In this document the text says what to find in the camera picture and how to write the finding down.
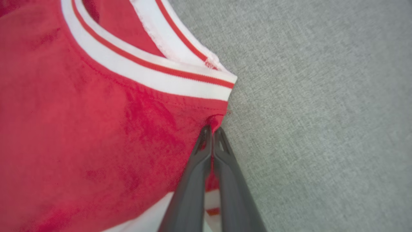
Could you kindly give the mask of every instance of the basketball jersey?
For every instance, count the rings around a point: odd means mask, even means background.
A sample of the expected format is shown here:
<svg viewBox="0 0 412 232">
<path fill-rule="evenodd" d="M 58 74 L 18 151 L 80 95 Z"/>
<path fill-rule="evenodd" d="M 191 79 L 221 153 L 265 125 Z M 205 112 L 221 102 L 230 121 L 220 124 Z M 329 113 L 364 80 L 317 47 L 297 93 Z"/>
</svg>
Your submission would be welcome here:
<svg viewBox="0 0 412 232">
<path fill-rule="evenodd" d="M 166 0 L 1 4 L 0 230 L 153 229 L 236 76 Z"/>
</svg>

